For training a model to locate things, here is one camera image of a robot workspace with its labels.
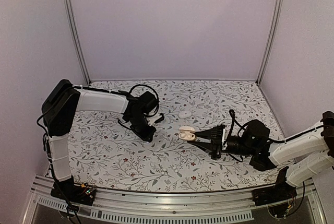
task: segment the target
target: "white round object on table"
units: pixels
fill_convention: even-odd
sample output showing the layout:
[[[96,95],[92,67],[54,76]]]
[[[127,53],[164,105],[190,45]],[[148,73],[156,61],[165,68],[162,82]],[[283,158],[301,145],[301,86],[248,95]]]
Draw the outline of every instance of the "white round object on table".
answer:
[[[180,113],[178,113],[178,117],[180,119],[185,119],[185,118],[188,118],[192,115],[191,111],[182,111]]]

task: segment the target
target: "white wall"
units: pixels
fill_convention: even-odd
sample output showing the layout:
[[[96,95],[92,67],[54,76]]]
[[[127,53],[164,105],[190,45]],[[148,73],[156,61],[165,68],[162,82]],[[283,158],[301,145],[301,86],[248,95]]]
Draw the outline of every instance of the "white wall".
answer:
[[[72,0],[92,80],[255,80],[275,0]]]
[[[334,0],[284,0],[262,88],[286,136],[334,111]],[[334,223],[334,171],[316,176]]]
[[[63,0],[0,0],[0,223],[18,223],[45,171],[41,105],[62,78],[83,82]]]

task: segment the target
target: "floral patterned surface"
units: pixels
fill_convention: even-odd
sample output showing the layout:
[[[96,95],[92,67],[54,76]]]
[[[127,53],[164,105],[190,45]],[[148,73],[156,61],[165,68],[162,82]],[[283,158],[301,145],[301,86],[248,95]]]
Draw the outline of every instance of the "floral patterned surface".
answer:
[[[128,91],[133,85],[152,86],[160,97],[159,123],[151,143],[117,123],[119,114],[83,111],[76,114],[69,134],[70,167],[76,182],[100,187],[152,192],[202,192],[253,187],[275,182],[278,170],[259,172],[246,158],[239,163],[223,154],[219,160],[177,137],[183,125],[204,130],[231,125],[229,109],[245,123],[259,119],[280,139],[272,113],[254,82],[241,81],[104,81],[92,87]],[[137,88],[140,95],[146,88]],[[181,111],[192,117],[179,119]]]

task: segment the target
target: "metal frame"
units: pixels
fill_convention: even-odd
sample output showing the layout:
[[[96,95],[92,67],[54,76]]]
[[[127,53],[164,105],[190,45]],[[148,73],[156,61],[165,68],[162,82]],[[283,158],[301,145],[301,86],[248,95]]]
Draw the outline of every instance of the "metal frame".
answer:
[[[32,185],[31,199],[24,224],[30,224],[37,204],[66,211],[63,200],[50,196],[53,180],[37,175]],[[324,213],[312,180],[305,182],[305,197],[309,199],[316,224],[325,224]],[[112,223],[190,224],[238,223],[251,220],[253,188],[205,193],[142,193],[98,188],[93,206],[80,205],[78,215]],[[301,197],[303,187],[297,187]]]
[[[261,85],[262,83],[262,80],[263,80],[263,77],[265,75],[265,71],[267,68],[267,64],[269,61],[269,57],[270,57],[270,53],[271,53],[273,41],[274,41],[276,30],[277,30],[278,21],[279,21],[279,17],[281,13],[282,3],[283,3],[283,0],[276,0],[276,3],[275,3],[275,9],[274,9],[274,13],[273,13],[272,21],[271,21],[271,28],[269,31],[269,37],[267,40],[265,53],[264,53],[261,67],[260,67],[260,70],[259,70],[259,73],[256,79],[256,82],[259,85]]]
[[[66,9],[66,14],[67,14],[67,18],[68,18],[68,23],[69,23],[69,27],[71,30],[71,34],[72,34],[72,39],[73,39],[73,44],[77,53],[77,57],[78,57],[78,61],[79,61],[79,65],[82,71],[82,75],[83,78],[85,79],[86,84],[90,84],[90,77],[89,77],[89,73],[88,73],[88,69],[86,66],[86,61],[84,58],[84,54],[82,52],[82,48],[80,45],[80,40],[79,40],[79,34],[78,34],[78,30],[77,30],[77,26],[74,20],[74,12],[73,12],[73,8],[72,8],[72,2],[71,0],[64,0],[65,3],[65,9]]]

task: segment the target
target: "metal corner post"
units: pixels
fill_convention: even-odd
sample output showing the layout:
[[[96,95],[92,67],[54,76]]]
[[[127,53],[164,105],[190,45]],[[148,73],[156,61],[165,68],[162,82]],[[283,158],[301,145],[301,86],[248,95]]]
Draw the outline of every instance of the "metal corner post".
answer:
[[[271,21],[271,28],[270,28],[270,31],[269,31],[269,36],[268,36],[268,40],[267,40],[267,44],[266,44],[266,48],[265,48],[265,53],[264,53],[264,56],[263,56],[263,59],[262,59],[260,71],[259,71],[257,79],[256,79],[256,82],[259,84],[259,86],[262,83],[262,80],[263,80],[263,77],[265,75],[265,71],[266,71],[266,68],[267,68],[267,65],[268,65],[270,52],[271,52],[271,49],[272,49],[272,45],[273,45],[273,41],[274,41],[274,38],[275,38],[277,25],[278,25],[280,13],[281,13],[282,3],[283,3],[283,0],[276,0],[276,2],[275,2],[275,8],[274,8],[272,21]]]
[[[73,12],[73,8],[72,8],[72,3],[71,0],[64,0],[65,3],[65,9],[66,9],[66,14],[67,14],[67,18],[68,18],[68,23],[69,23],[69,27],[71,30],[71,34],[72,34],[72,39],[73,39],[73,43],[74,43],[74,47],[77,53],[77,57],[78,57],[78,61],[79,61],[79,65],[82,71],[82,75],[83,78],[85,79],[85,82],[88,84],[90,84],[91,80],[88,74],[88,70],[87,70],[87,66],[86,66],[86,61],[84,58],[84,54],[82,53],[82,48],[80,45],[80,40],[79,40],[79,35],[78,35],[78,30],[75,24],[75,20],[74,20],[74,12]]]

